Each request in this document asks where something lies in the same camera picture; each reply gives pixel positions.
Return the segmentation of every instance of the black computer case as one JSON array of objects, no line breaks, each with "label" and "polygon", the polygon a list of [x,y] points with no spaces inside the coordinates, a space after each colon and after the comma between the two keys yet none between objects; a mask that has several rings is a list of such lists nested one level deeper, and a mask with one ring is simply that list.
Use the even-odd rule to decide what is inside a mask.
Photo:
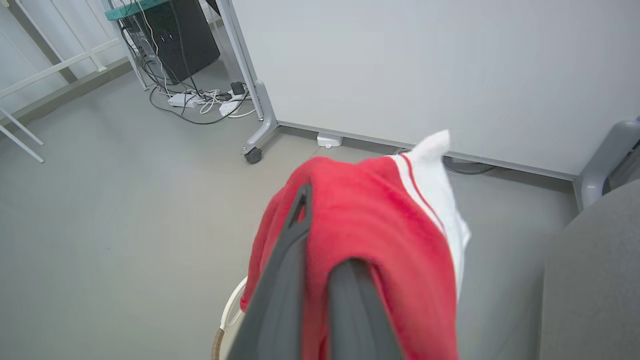
[{"label": "black computer case", "polygon": [[[170,81],[171,83],[176,84],[218,59],[220,51],[198,0],[171,1],[176,14],[173,13],[171,4],[167,2],[146,9],[145,15],[149,26],[153,29],[153,37],[158,46],[157,55],[163,61],[164,73],[169,80],[174,80]],[[146,27],[142,13],[130,16],[129,20],[136,23],[135,28],[141,29],[147,39],[151,39],[151,33]],[[178,32],[178,23],[180,24],[180,32]],[[148,44],[142,44],[146,53],[149,50],[155,51],[155,45],[150,43],[151,48]],[[184,64],[180,43],[184,47],[187,67]],[[153,54],[146,55],[149,68],[153,69],[154,75],[161,79],[163,75],[156,70],[159,68],[159,64],[149,63],[155,61],[155,56]]]}]

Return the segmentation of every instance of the cable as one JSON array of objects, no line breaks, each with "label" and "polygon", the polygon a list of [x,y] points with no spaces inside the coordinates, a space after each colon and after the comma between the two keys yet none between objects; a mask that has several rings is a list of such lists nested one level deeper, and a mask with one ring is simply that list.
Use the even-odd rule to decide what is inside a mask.
[{"label": "cable", "polygon": [[[398,150],[394,151],[394,155],[398,155],[398,154],[402,154],[403,152],[410,152],[411,150],[409,149],[403,149],[403,148],[399,148]],[[451,171],[451,172],[457,172],[458,174],[464,174],[464,175],[480,175],[480,174],[484,174],[485,172],[489,172],[493,169],[496,169],[497,166],[494,165],[487,165],[487,164],[483,164],[483,163],[473,163],[473,164],[469,164],[469,165],[480,165],[481,167],[485,167],[485,168],[481,168],[480,170],[477,171],[466,171],[466,170],[461,170],[459,168],[455,168],[453,166],[451,166],[452,161],[451,160],[447,160],[448,157],[445,156],[442,159],[442,164],[444,165],[444,167]]]},{"label": "cable", "polygon": [[[133,2],[131,2],[131,3],[129,4],[129,6],[127,7],[127,13],[129,12],[129,9],[131,8],[132,4],[133,4]],[[146,15],[146,13],[144,12],[144,10],[142,10],[142,15],[143,15],[143,16],[144,16],[144,18],[145,18],[145,24],[146,24],[147,28],[149,29],[149,31],[151,32],[151,34],[153,34],[153,29],[149,26],[149,23],[148,23],[148,20],[147,20],[147,15]],[[136,52],[135,52],[135,50],[133,49],[132,44],[130,44],[130,43],[127,41],[127,38],[126,38],[126,37],[125,37],[125,35],[124,35],[124,30],[125,30],[125,29],[127,30],[127,32],[129,32],[129,38],[131,39],[131,42],[134,42],[134,40],[133,40],[133,38],[134,38],[134,37],[131,35],[131,31],[130,31],[130,29],[129,29],[129,26],[126,26],[126,25],[125,25],[125,23],[124,23],[124,19],[122,19],[122,20],[120,20],[120,32],[122,33],[122,37],[125,39],[125,42],[127,43],[127,45],[129,46],[129,48],[131,49],[131,52],[132,52],[133,54],[135,54]],[[148,43],[148,44],[149,44],[149,47],[151,47],[151,44],[149,43],[149,41],[148,41],[146,38],[144,38],[144,39],[142,39],[142,40],[144,40],[146,43]],[[187,90],[185,86],[188,86],[188,87],[190,87],[190,88],[193,88],[191,85],[186,84],[186,83],[184,83],[184,82],[182,82],[182,81],[178,81],[178,80],[177,80],[177,78],[178,78],[178,77],[175,75],[175,72],[171,69],[171,67],[167,66],[167,64],[165,64],[165,63],[164,63],[164,61],[162,60],[162,58],[160,58],[160,56],[158,55],[158,46],[157,46],[157,42],[156,42],[156,40],[155,40],[155,38],[154,38],[153,36],[152,36],[152,40],[153,40],[153,42],[154,42],[154,44],[155,44],[155,46],[156,46],[156,57],[157,57],[157,59],[158,59],[158,60],[159,60],[159,62],[160,62],[160,71],[163,73],[163,76],[162,76],[162,77],[156,76],[155,74],[153,74],[153,72],[152,72],[152,70],[151,70],[150,68],[149,68],[149,69],[148,69],[148,71],[147,71],[146,69],[144,69],[144,65],[143,65],[143,64],[140,64],[140,63],[137,61],[137,62],[138,62],[139,67],[141,67],[141,68],[143,69],[143,71],[147,74],[147,76],[151,79],[151,81],[153,81],[157,86],[163,87],[166,93],[168,93],[169,91],[175,92],[175,91],[173,91],[173,90],[169,90],[169,88],[168,88],[168,87],[169,87],[169,86],[175,86],[175,85],[177,85],[177,84],[174,84],[174,85],[169,85],[169,84],[167,84],[167,78],[168,78],[168,76],[167,76],[166,72],[164,71],[164,69],[165,69],[165,68],[166,68],[167,70],[169,70],[169,71],[172,73],[172,75],[173,75],[173,79],[171,79],[171,81],[172,81],[172,82],[178,82],[180,85],[182,85],[182,86],[185,88],[185,90]],[[142,55],[143,57],[148,56],[148,55],[144,54],[144,52],[143,52],[143,51],[141,51],[140,49],[138,49],[138,54]],[[160,78],[160,79],[162,79],[162,80],[163,80],[163,82],[164,82],[164,86],[163,86],[163,85],[161,85],[161,83],[160,83],[160,81],[158,80],[158,78]]]},{"label": "cable", "polygon": [[169,0],[169,5],[171,6],[171,10],[173,11],[173,16],[175,17],[175,26],[176,28],[178,28],[178,37],[180,39],[180,52],[182,53],[182,61],[184,61],[184,68],[187,70],[187,74],[189,74],[189,79],[191,79],[193,88],[196,90],[198,95],[200,95],[200,92],[198,91],[198,87],[196,86],[196,82],[193,81],[193,76],[191,76],[191,71],[189,71],[189,65],[187,65],[187,57],[184,55],[184,38],[182,37],[182,31],[180,30],[180,19],[178,17],[178,13],[175,11],[173,0]]},{"label": "cable", "polygon": [[[124,30],[125,30],[125,26],[124,26],[124,23],[123,23],[123,24],[122,24],[122,27],[120,28],[120,32],[121,32],[121,34],[122,34],[122,37],[123,37],[123,38],[125,38],[125,36],[124,36]],[[133,42],[133,37],[131,37],[131,33],[129,33],[129,38],[130,38],[130,39],[131,39],[131,41]],[[127,42],[127,45],[129,46],[129,49],[131,50],[131,52],[133,53],[133,55],[135,55],[135,54],[136,54],[136,52],[135,52],[135,50],[133,49],[133,45],[132,45],[132,44],[130,44],[129,42]],[[153,74],[153,72],[151,71],[151,69],[148,69],[148,63],[149,63],[149,61],[148,61],[148,62],[146,62],[146,63],[144,63],[144,64],[142,64],[142,63],[140,63],[140,59],[139,59],[137,56],[135,56],[135,59],[136,59],[136,66],[137,66],[137,67],[139,67],[140,69],[142,69],[142,71],[144,71],[144,72],[147,74],[147,76],[151,79],[151,81],[153,81],[153,82],[156,84],[156,86],[154,87],[153,91],[155,91],[155,90],[156,90],[156,88],[163,88],[163,87],[162,87],[162,85],[160,84],[160,82],[158,81],[158,79],[157,79],[156,75],[155,75],[155,74]],[[179,83],[182,85],[182,87],[184,87],[184,93],[186,94],[186,93],[187,93],[187,91],[188,91],[188,90],[187,90],[187,84],[185,84],[185,83],[183,83],[183,82],[181,82],[181,81],[179,81]],[[171,94],[169,94],[169,91],[170,91],[170,90],[169,90],[168,88],[164,88],[164,90],[165,90],[166,92],[161,93],[161,94],[163,94],[163,95],[167,95],[168,97],[171,97],[171,96],[172,96]],[[184,104],[183,104],[183,106],[182,106],[182,112],[181,112],[180,114],[176,114],[176,115],[178,115],[178,116],[182,116],[182,115],[184,114],[184,111],[185,111],[185,109],[187,108],[187,102],[188,102],[190,99],[192,99],[194,96],[192,96],[192,97],[191,97],[191,98],[189,98],[189,99],[187,99],[187,98],[186,98],[186,96],[185,96],[185,98],[184,98]]]},{"label": "cable", "polygon": [[242,114],[242,115],[229,115],[229,117],[232,117],[232,118],[245,117],[245,116],[247,116],[247,115],[249,115],[249,114],[252,114],[252,113],[255,113],[255,109],[253,109],[252,111],[249,111],[249,112],[248,112],[248,113],[246,113],[246,114]]},{"label": "cable", "polygon": [[140,8],[140,12],[142,13],[142,18],[145,19],[145,24],[149,28],[149,32],[151,34],[151,41],[153,41],[154,45],[156,46],[156,57],[160,61],[160,72],[162,72],[162,75],[164,76],[164,90],[168,92],[169,89],[167,89],[167,87],[166,87],[167,75],[164,72],[163,61],[162,61],[162,59],[160,59],[160,54],[158,53],[158,49],[159,48],[158,48],[158,44],[156,42],[156,38],[154,38],[154,30],[151,28],[151,25],[149,25],[149,20],[147,20],[147,14],[145,13],[145,10],[142,8],[142,5],[140,5],[140,0],[136,0],[136,4],[138,4],[138,8]]},{"label": "cable", "polygon": [[156,109],[160,110],[160,111],[164,111],[165,113],[171,113],[174,114],[175,116],[179,117],[182,120],[185,120],[186,122],[190,122],[192,124],[196,124],[196,125],[211,125],[211,124],[215,124],[217,122],[221,122],[222,120],[225,120],[227,117],[229,117],[229,115],[231,115],[234,111],[238,110],[240,108],[240,105],[242,105],[242,103],[244,102],[244,100],[247,98],[247,96],[249,95],[249,92],[247,92],[244,97],[240,100],[240,103],[236,106],[235,109],[233,109],[229,114],[226,114],[225,116],[221,117],[218,120],[214,120],[211,122],[195,122],[192,120],[187,119],[186,117],[183,117],[182,114],[178,114],[174,111],[171,110],[167,110],[167,109],[163,109],[161,107],[159,107],[158,105],[154,104],[153,100],[152,100],[152,96],[154,94],[154,92],[156,91],[157,87],[153,88],[151,90],[151,92],[149,93],[149,102],[151,103],[151,105],[153,105],[153,107],[155,107]]},{"label": "cable", "polygon": [[480,174],[484,174],[485,172],[489,172],[489,171],[497,168],[496,166],[493,166],[493,165],[487,165],[487,166],[489,166],[489,167],[488,168],[484,168],[482,170],[478,170],[478,171],[463,171],[463,170],[459,170],[457,168],[452,168],[452,167],[449,167],[449,166],[445,165],[447,170],[452,171],[452,172],[457,172],[459,174],[465,174],[465,175],[480,175]]},{"label": "cable", "polygon": [[[129,31],[129,28],[128,28],[128,27],[127,27],[123,22],[121,22],[121,24],[120,24],[120,25],[121,25],[121,26],[120,26],[120,32],[121,32],[121,34],[122,34],[122,38],[124,38],[125,42],[126,42],[126,43],[127,43],[127,45],[129,46],[129,49],[131,50],[132,54],[134,55],[134,61],[136,62],[137,66],[138,66],[142,71],[144,71],[144,72],[147,74],[147,76],[149,77],[149,79],[151,79],[151,81],[153,81],[157,86],[159,86],[160,88],[162,88],[163,86],[162,86],[162,84],[161,84],[160,80],[158,80],[158,77],[157,77],[155,74],[153,74],[153,72],[151,71],[151,69],[148,67],[148,63],[149,63],[149,61],[148,61],[148,62],[146,62],[146,63],[141,63],[141,62],[140,62],[140,58],[139,58],[139,56],[135,56],[135,55],[136,55],[136,50],[134,50],[134,45],[135,45],[135,43],[130,44],[130,43],[127,41],[127,37],[125,37],[125,34],[124,34],[124,31],[125,31],[125,30],[127,30],[127,32],[129,32],[129,38],[131,39],[131,42],[133,42],[133,36],[131,35],[131,32]],[[146,55],[144,55],[144,54],[143,54],[143,52],[142,52],[142,51],[140,51],[139,49],[138,49],[138,54],[139,54],[140,56],[142,56],[142,57],[146,58]],[[166,67],[166,68],[167,68],[167,69],[168,69],[168,70],[173,74],[173,76],[174,76],[175,78],[177,78],[177,77],[175,76],[175,73],[173,72],[173,70],[172,70],[170,67],[168,67],[168,66],[165,66],[165,67]],[[182,87],[184,88],[184,91],[185,91],[185,92],[187,92],[187,87],[189,87],[189,88],[193,88],[191,85],[189,85],[189,84],[187,84],[187,83],[184,83],[184,82],[182,82],[182,81],[178,81],[178,84],[176,84],[176,85],[169,85],[169,84],[167,84],[167,87],[169,87],[169,86],[177,86],[177,85],[182,85]],[[167,93],[168,93],[168,92],[175,92],[175,93],[177,93],[177,94],[178,94],[178,92],[176,92],[176,91],[174,91],[174,90],[169,90],[168,88],[165,88],[165,90],[167,90],[167,91],[166,91]]]},{"label": "cable", "polygon": [[[121,8],[126,7],[126,5],[125,5],[124,1],[121,1],[121,3],[122,3]],[[113,7],[114,7],[113,0],[109,0],[109,4],[111,5],[111,8],[113,9]],[[129,7],[127,8],[127,12],[125,12],[125,13],[123,13],[123,12],[122,12],[122,9],[120,9],[120,14],[122,15],[122,17],[127,17],[127,16],[129,16],[129,10],[131,10],[131,6],[133,6],[133,4],[132,4],[132,3],[129,3]]]},{"label": "cable", "polygon": [[[497,168],[497,166],[487,165],[483,163],[462,163],[462,164],[459,164],[461,165],[461,167],[457,167],[457,166],[454,166],[453,161],[451,160],[451,158],[448,158],[448,157],[443,158],[442,163],[447,168],[447,170],[451,172],[457,172],[458,174],[464,174],[464,175],[480,175]],[[478,168],[478,170],[463,170],[465,165],[468,165],[467,168],[471,166],[471,167]]]},{"label": "cable", "polygon": [[221,94],[220,94],[220,90],[218,90],[218,89],[212,90],[210,92],[203,92],[203,94],[204,95],[208,95],[211,98],[207,102],[205,102],[204,105],[202,105],[202,108],[200,109],[200,114],[201,115],[204,115],[204,114],[208,113],[209,111],[211,111],[211,108],[213,108],[213,106],[215,104],[226,104],[228,102],[237,101],[235,99],[227,100],[226,98],[222,97]]}]

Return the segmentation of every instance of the red and white jacket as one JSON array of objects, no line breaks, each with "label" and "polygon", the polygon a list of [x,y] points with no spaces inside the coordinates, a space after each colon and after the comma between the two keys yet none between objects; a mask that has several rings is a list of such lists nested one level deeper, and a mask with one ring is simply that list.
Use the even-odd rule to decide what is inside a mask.
[{"label": "red and white jacket", "polygon": [[456,304],[470,238],[442,165],[449,133],[358,164],[313,158],[271,199],[253,243],[246,311],[298,188],[313,187],[303,358],[326,359],[331,269],[364,259],[407,359],[457,359]]}]

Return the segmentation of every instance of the caster wheel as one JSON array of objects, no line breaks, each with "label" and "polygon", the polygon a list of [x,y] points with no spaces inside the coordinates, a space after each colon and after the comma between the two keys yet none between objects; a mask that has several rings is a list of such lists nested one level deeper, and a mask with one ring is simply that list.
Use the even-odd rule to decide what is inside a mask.
[{"label": "caster wheel", "polygon": [[260,160],[262,160],[262,150],[258,149],[257,147],[254,147],[253,149],[251,149],[251,151],[247,152],[244,155],[244,158],[251,165],[257,164],[260,162]]}]

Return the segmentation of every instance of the white wall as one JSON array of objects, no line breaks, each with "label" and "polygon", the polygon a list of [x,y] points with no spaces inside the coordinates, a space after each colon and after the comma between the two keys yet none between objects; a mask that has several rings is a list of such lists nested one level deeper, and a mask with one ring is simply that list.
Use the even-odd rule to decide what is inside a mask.
[{"label": "white wall", "polygon": [[[97,19],[87,1],[95,3],[95,8],[99,11]],[[65,24],[65,20],[77,31],[78,36],[89,47],[97,47],[116,38],[113,28],[106,20],[98,0],[22,0],[22,3],[61,54],[62,60],[67,60],[84,52],[80,41],[69,26]],[[54,4],[60,9],[62,16],[56,11]],[[13,18],[13,15],[3,6],[0,6],[0,29],[9,38],[0,36],[1,88],[18,83],[51,66],[51,63]],[[31,69],[29,64],[13,49],[9,44],[9,40],[25,54],[34,69]],[[121,46],[111,47],[97,55],[105,66],[124,56],[124,49]],[[96,67],[90,59],[76,63],[70,69],[77,78],[96,71]],[[59,74],[53,74],[15,94],[0,99],[0,106],[11,112],[17,111],[64,85],[66,85],[66,81]]]},{"label": "white wall", "polygon": [[[7,88],[51,66],[49,60],[4,6],[0,6],[0,31],[0,88]],[[17,46],[24,58],[12,44]],[[59,74],[53,74],[0,99],[0,106],[10,112],[19,110],[66,83]]]},{"label": "white wall", "polygon": [[640,115],[638,0],[234,0],[278,121],[580,174]]}]

